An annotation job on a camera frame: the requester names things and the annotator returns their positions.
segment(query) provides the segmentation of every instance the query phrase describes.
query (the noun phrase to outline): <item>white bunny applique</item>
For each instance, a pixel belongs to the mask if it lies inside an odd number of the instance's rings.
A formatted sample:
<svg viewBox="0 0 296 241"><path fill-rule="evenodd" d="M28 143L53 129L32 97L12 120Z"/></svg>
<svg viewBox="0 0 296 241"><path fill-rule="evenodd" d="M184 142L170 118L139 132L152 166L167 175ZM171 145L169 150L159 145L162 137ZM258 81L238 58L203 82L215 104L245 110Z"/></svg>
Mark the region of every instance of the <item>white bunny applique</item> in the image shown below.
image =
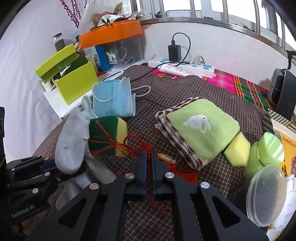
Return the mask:
<svg viewBox="0 0 296 241"><path fill-rule="evenodd" d="M207 121L205 115L195 115L190 117L186 122L183 122L183 125L190 126L193 129L200 129L203 133L207 130L211 130L211 125Z"/></svg>

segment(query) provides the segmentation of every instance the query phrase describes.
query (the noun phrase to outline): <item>clear plastic lid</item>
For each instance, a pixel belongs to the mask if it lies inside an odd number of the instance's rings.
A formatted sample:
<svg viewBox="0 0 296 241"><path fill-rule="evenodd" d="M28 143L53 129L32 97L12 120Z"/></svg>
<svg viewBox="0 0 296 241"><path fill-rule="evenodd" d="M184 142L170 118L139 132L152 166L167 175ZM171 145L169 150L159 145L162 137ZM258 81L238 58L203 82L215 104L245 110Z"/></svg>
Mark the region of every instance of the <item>clear plastic lid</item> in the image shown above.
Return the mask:
<svg viewBox="0 0 296 241"><path fill-rule="evenodd" d="M251 180L247 194L247 215L258 227L272 224L281 213L287 195L284 174L268 165Z"/></svg>

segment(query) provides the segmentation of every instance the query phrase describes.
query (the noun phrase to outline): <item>black power adapter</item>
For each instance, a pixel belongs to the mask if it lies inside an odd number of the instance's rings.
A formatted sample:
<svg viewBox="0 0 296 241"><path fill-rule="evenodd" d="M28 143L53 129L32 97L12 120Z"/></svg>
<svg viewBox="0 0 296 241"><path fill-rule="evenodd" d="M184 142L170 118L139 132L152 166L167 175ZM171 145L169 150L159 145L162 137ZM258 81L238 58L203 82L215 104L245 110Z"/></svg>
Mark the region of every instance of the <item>black power adapter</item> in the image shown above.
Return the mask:
<svg viewBox="0 0 296 241"><path fill-rule="evenodd" d="M170 62L180 62L181 57L181 45L175 44L175 41L172 40L172 44L168 46L168 58Z"/></svg>

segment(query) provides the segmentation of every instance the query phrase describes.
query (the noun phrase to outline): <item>sponge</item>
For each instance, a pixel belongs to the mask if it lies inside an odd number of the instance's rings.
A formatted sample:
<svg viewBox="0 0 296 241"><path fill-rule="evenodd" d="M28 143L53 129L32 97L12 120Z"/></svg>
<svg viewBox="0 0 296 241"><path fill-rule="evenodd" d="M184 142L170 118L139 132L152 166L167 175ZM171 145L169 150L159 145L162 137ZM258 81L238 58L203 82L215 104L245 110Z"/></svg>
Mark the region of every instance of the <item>sponge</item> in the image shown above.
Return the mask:
<svg viewBox="0 0 296 241"><path fill-rule="evenodd" d="M104 116L97 119L91 119L89 124L89 150L93 156L122 156L126 157L122 152L126 154L126 150L121 147L106 149L99 153L105 147L110 146L110 139L105 135L102 129L97 124L97 121L101 123L105 131L112 137L113 140L123 143L124 138L128 134L126 122L117 116Z"/></svg>
<svg viewBox="0 0 296 241"><path fill-rule="evenodd" d="M223 155L231 167L245 167L248 163L251 143L240 132L230 142Z"/></svg>

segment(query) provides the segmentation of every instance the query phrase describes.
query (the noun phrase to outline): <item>green plastic container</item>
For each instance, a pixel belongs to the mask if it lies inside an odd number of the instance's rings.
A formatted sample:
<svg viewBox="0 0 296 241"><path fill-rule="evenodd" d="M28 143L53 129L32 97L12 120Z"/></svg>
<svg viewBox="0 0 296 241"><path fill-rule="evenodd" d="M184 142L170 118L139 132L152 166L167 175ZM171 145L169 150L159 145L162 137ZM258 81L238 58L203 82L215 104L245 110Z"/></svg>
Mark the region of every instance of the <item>green plastic container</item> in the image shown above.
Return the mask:
<svg viewBox="0 0 296 241"><path fill-rule="evenodd" d="M278 166L283 161L283 144L275 135L266 132L258 142L252 145L248 164L243 168L243 174L249 179L265 166Z"/></svg>

